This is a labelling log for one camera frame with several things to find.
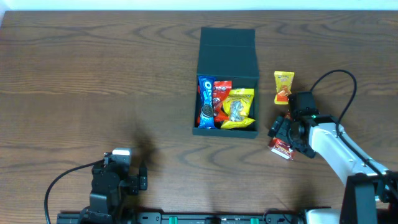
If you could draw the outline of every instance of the yellow snack bag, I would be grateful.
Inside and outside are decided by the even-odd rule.
[[[254,89],[236,89],[229,92],[223,101],[223,109],[226,114],[231,115],[231,107],[239,107],[241,116],[249,116],[250,106],[254,98]]]
[[[248,118],[253,98],[254,89],[231,90],[223,101],[223,109],[228,114],[228,120],[223,121],[221,129],[245,128],[253,123],[254,119]]]
[[[274,103],[278,105],[287,105],[289,104],[287,96],[292,94],[290,89],[292,88],[294,72],[275,71],[274,75],[276,82],[276,96]]]
[[[244,117],[242,121],[229,121],[226,120],[221,125],[221,129],[231,129],[231,128],[245,128],[249,124],[253,123],[254,119]]]

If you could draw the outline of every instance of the open box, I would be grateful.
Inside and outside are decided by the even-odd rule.
[[[192,133],[202,136],[255,138],[258,135],[259,69],[254,45],[254,29],[201,28],[197,76],[208,75],[216,81],[232,80],[232,89],[253,88],[254,99],[249,117],[255,122],[246,128],[229,130],[197,128],[201,98],[197,93]]]

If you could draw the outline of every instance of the red candy package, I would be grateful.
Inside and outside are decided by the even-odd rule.
[[[290,117],[290,113],[287,113],[285,115],[285,118],[290,120],[292,119],[292,117]],[[274,152],[287,160],[293,160],[294,155],[296,154],[296,151],[291,149],[290,145],[286,144],[284,141],[277,138],[273,138],[269,143],[268,147],[271,150],[271,152]]]
[[[213,86],[214,122],[221,122],[228,120],[228,115],[226,115],[221,110],[221,107],[223,106],[223,101],[226,99],[231,89],[232,89],[232,81],[214,82]]]

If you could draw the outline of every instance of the wood grain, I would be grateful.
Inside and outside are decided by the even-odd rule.
[[[398,169],[398,14],[354,11],[6,12],[0,30],[0,223],[43,223],[43,199],[66,169],[115,147],[154,147],[140,201],[165,212],[340,208],[344,187],[321,158],[285,161],[267,149],[275,70],[293,91],[342,68],[358,79],[344,118],[373,158]],[[256,29],[260,133],[255,140],[192,135],[200,27]],[[316,89],[339,115],[351,93],[336,74]],[[89,169],[50,194],[61,210],[88,205]]]

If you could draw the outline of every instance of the black cable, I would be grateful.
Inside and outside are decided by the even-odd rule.
[[[287,221],[288,223],[292,224],[292,221],[291,221],[291,220],[289,221],[289,220],[286,218],[285,214],[282,213],[282,215],[284,216],[284,218],[286,219],[286,221]]]
[[[103,161],[104,160],[102,159],[100,161],[92,162],[92,163],[89,163],[89,164],[86,164],[86,165],[82,165],[82,166],[75,167],[73,169],[67,170],[67,171],[63,172],[62,174],[60,174],[57,178],[55,178],[51,182],[50,186],[48,187],[48,189],[47,189],[47,191],[45,193],[45,197],[44,197],[44,215],[45,215],[45,220],[47,221],[47,224],[51,224],[50,215],[49,215],[49,195],[50,195],[51,188],[55,185],[55,183],[57,183],[57,181],[59,179],[61,179],[64,175],[69,174],[70,172],[76,171],[78,169],[86,168],[86,167],[89,167],[89,166],[93,166],[93,165],[95,165],[97,163],[100,163],[100,162],[103,162]]]
[[[332,74],[332,73],[335,73],[335,72],[343,72],[343,73],[345,73],[345,74],[348,74],[348,75],[353,79],[353,82],[354,82],[354,90],[353,90],[353,93],[352,93],[352,95],[351,95],[351,98],[349,99],[349,101],[348,101],[346,107],[344,108],[343,112],[341,112],[340,117],[338,118],[338,121],[337,121],[337,123],[336,123],[336,133],[337,133],[337,136],[340,137],[340,139],[344,142],[344,144],[346,144],[346,145],[349,147],[349,149],[351,149],[351,150],[364,162],[364,164],[365,164],[366,166],[368,166],[370,169],[372,169],[372,170],[377,174],[377,176],[383,181],[383,183],[384,183],[385,185],[388,186],[390,192],[394,195],[394,197],[396,198],[396,200],[398,200],[398,192],[397,192],[397,191],[395,190],[395,188],[391,185],[391,183],[390,183],[390,182],[383,176],[383,174],[371,163],[371,161],[370,161],[369,159],[366,159],[364,156],[362,156],[362,154],[360,154],[360,153],[359,153],[359,152],[358,152],[358,151],[357,151],[345,138],[344,138],[343,133],[341,133],[340,130],[339,130],[339,128],[338,128],[338,126],[339,126],[340,123],[341,123],[341,120],[343,119],[344,114],[347,112],[349,106],[351,105],[351,103],[353,102],[353,100],[354,100],[354,98],[355,98],[355,94],[356,94],[356,79],[355,79],[355,76],[354,76],[351,72],[349,72],[349,71],[347,71],[347,70],[342,70],[342,69],[332,70],[332,71],[330,71],[330,72],[328,72],[328,73],[322,75],[322,76],[313,84],[313,86],[311,87],[311,90],[310,90],[310,91],[313,91],[313,89],[316,87],[316,85],[317,85],[323,78],[325,78],[326,76],[328,76],[328,75],[330,75],[330,74]]]

